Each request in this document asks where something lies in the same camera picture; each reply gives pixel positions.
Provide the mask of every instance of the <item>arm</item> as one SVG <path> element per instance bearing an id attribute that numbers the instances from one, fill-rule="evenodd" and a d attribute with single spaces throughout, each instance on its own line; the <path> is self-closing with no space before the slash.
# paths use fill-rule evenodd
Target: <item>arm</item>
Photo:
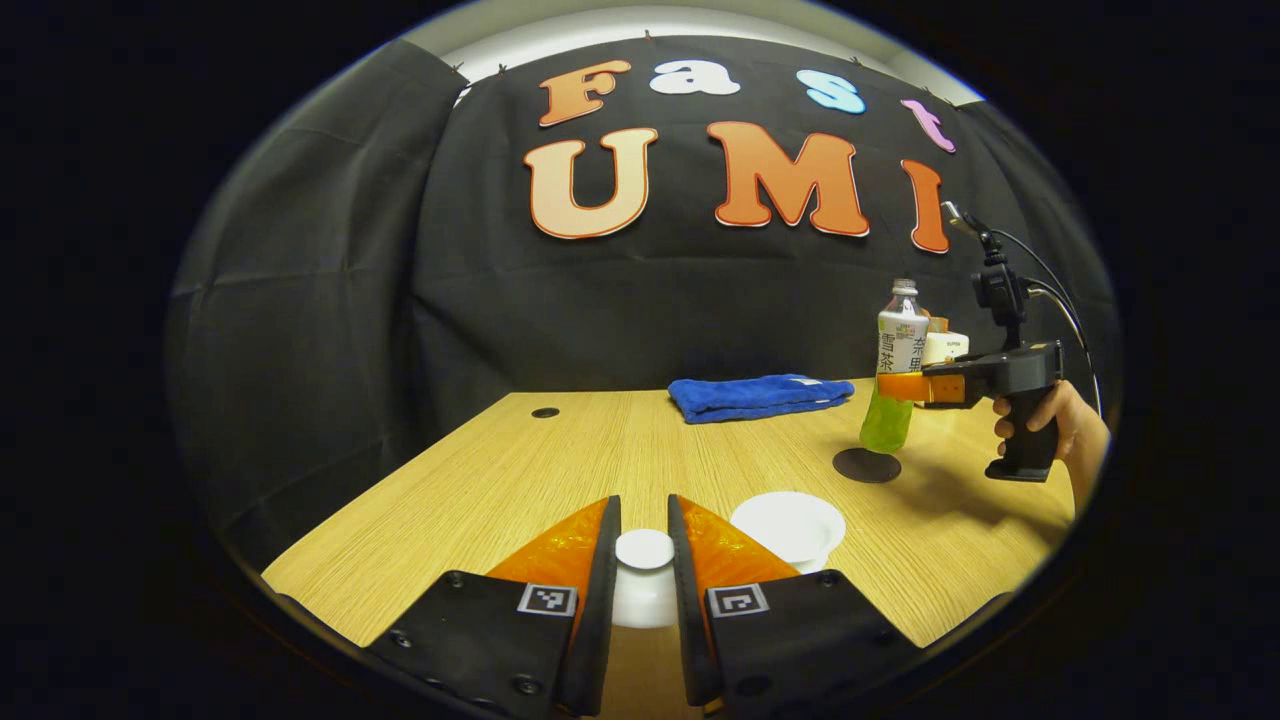
<path id="1" fill-rule="evenodd" d="M 1002 397 L 996 400 L 993 407 L 1001 418 L 1010 411 L 1009 401 Z M 1098 470 L 1102 469 L 1111 442 L 1111 430 L 1068 380 L 1057 382 L 1027 421 L 1027 428 L 1018 428 L 1018 432 L 1039 430 L 1052 418 L 1057 418 L 1059 433 L 1055 457 L 1066 465 L 1071 478 L 1071 496 L 1075 498 L 1075 509 L 1079 510 L 1097 480 Z M 1014 432 L 1015 428 L 1009 420 L 996 421 L 997 437 L 1007 439 L 1014 437 Z M 1004 442 L 1000 443 L 997 452 L 1005 454 Z"/>

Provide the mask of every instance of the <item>green liquid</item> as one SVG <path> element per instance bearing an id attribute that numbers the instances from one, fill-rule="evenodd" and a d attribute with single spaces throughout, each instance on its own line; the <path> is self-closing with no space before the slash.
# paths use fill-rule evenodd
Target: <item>green liquid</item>
<path id="1" fill-rule="evenodd" d="M 910 400 L 893 400 L 879 393 L 879 386 L 872 386 L 872 404 L 867 409 L 863 429 L 858 439 L 872 452 L 890 454 L 906 443 L 906 430 L 911 424 Z"/>

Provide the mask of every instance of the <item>orange letter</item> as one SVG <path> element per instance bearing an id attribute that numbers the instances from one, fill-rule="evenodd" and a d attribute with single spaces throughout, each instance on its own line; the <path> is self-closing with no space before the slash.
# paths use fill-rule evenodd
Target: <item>orange letter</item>
<path id="1" fill-rule="evenodd" d="M 911 190 L 915 191 L 915 229 L 911 231 L 911 242 L 920 250 L 942 255 L 951 249 L 947 236 L 942 233 L 942 209 L 938 201 L 942 178 L 933 168 L 915 160 L 902 160 L 902 169 L 911 178 Z"/>
<path id="2" fill-rule="evenodd" d="M 556 123 L 563 123 L 573 118 L 580 118 L 588 113 L 594 113 L 604 106 L 604 101 L 590 99 L 588 92 L 608 95 L 613 92 L 613 76 L 609 73 L 625 73 L 631 69 L 631 63 L 626 60 L 609 60 L 581 70 L 573 70 L 562 76 L 549 78 L 538 87 L 547 88 L 548 110 L 538 120 L 538 124 L 549 128 Z"/>
<path id="3" fill-rule="evenodd" d="M 818 208 L 809 215 L 813 227 L 854 237 L 870 232 L 870 223 L 858 206 L 850 164 L 855 151 L 849 141 L 812 133 L 800 155 L 791 161 L 760 126 L 712 123 L 707 126 L 707 135 L 724 146 L 728 199 L 716 209 L 716 219 L 721 223 L 750 228 L 769 224 L 773 215 L 760 204 L 759 182 L 788 225 L 800 223 L 809 196 L 817 188 Z"/>
<path id="4" fill-rule="evenodd" d="M 613 150 L 613 197 L 599 208 L 573 201 L 573 158 L 586 143 L 566 140 L 535 147 L 525 155 L 534 170 L 529 181 L 529 210 L 544 233 L 579 240 L 617 232 L 631 224 L 649 201 L 649 143 L 658 140 L 653 128 L 611 132 L 600 145 Z"/>

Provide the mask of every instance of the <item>bottle label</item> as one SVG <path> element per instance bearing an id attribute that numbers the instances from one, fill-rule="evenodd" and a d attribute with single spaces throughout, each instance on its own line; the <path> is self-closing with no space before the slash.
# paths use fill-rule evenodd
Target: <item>bottle label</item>
<path id="1" fill-rule="evenodd" d="M 929 319 L 923 315 L 881 313 L 877 373 L 915 373 L 924 360 Z"/>

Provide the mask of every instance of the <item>wall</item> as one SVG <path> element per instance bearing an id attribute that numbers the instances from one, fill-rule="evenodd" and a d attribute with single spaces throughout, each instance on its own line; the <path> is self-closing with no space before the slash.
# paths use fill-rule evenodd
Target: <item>wall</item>
<path id="1" fill-rule="evenodd" d="M 959 79 L 893 38 L 818 4 L 709 0 L 699 4 L 732 6 L 736 12 L 657 4 L 572 12 L 602 4 L 612 3 L 557 0 L 530 8 L 507 0 L 483 0 L 434 18 L 404 38 L 451 65 L 462 63 L 458 72 L 474 82 L 497 73 L 499 63 L 512 68 L 573 47 L 644 37 L 645 29 L 654 36 L 746 37 L 836 58 L 855 56 L 868 68 L 918 87 L 927 85 L 934 95 L 957 105 L 980 100 Z M 557 10 L 567 14 L 547 17 Z"/>

